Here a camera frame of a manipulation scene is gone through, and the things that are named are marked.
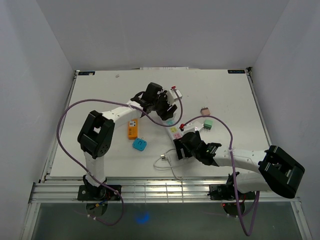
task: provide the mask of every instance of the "green block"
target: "green block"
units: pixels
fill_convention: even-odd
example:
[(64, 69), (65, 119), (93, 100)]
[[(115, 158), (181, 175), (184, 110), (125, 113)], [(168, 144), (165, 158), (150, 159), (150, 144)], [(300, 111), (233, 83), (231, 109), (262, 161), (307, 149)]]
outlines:
[(214, 123), (213, 121), (206, 119), (203, 124), (204, 129), (210, 130), (212, 128), (213, 123)]

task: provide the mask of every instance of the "white tabletop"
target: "white tabletop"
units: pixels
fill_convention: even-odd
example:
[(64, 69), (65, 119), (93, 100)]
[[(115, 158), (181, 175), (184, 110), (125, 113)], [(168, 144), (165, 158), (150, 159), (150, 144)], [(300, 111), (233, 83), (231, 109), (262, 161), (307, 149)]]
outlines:
[[(266, 150), (268, 142), (255, 104), (246, 74), (229, 74), (227, 70), (123, 70), (96, 71), (95, 75), (77, 76), (70, 104), (83, 99), (104, 99), (126, 103), (136, 93), (145, 91), (150, 82), (160, 84), (164, 89), (176, 86), (183, 95), (183, 117), (181, 123), (200, 115), (202, 107), (208, 107), (211, 115), (223, 120), (233, 133), (233, 146), (237, 149)], [(81, 127), (92, 110), (104, 112), (117, 106), (86, 102), (69, 111), (66, 116), (61, 141), (66, 149), (85, 164), (85, 157), (77, 142)], [(155, 112), (151, 113), (157, 121)], [(119, 178), (171, 178), (172, 172), (158, 170), (153, 163), (166, 150), (174, 147), (165, 129), (143, 117), (138, 122), (138, 136), (147, 141), (144, 151), (132, 147), (128, 139), (128, 126), (125, 124), (113, 133), (110, 150), (105, 155), (106, 177)], [(203, 130), (201, 138), (206, 142), (228, 146), (230, 135), (217, 121), (212, 129)], [(178, 176), (189, 178), (211, 178), (227, 176), (231, 167), (206, 166), (194, 158), (178, 160), (174, 151), (170, 153), (173, 164), (188, 162), (178, 167)], [(50, 176), (52, 178), (82, 177), (84, 170), (74, 163), (58, 147)]]

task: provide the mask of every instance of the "blue light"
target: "blue light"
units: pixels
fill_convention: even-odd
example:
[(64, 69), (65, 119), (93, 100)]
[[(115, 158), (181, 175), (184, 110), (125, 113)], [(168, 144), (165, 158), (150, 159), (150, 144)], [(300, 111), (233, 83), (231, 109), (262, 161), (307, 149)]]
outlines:
[(135, 217), (135, 221), (137, 224), (145, 224), (149, 221), (149, 219), (150, 219), (149, 212), (146, 212), (144, 215)]

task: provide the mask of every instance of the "orange device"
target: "orange device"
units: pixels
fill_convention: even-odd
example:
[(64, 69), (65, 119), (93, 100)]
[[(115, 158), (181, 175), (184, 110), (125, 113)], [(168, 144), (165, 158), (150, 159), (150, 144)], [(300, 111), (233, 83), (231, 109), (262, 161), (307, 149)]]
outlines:
[(128, 139), (134, 140), (138, 137), (138, 119), (132, 119), (128, 122)]

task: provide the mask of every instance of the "black label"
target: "black label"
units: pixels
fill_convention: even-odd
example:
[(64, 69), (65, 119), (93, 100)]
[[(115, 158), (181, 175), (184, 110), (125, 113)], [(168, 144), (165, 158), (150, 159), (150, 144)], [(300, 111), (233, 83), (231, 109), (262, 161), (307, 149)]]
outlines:
[(245, 74), (245, 70), (228, 70), (228, 74)]
[(78, 73), (78, 76), (91, 76), (91, 75), (95, 75), (95, 71), (80, 71)]

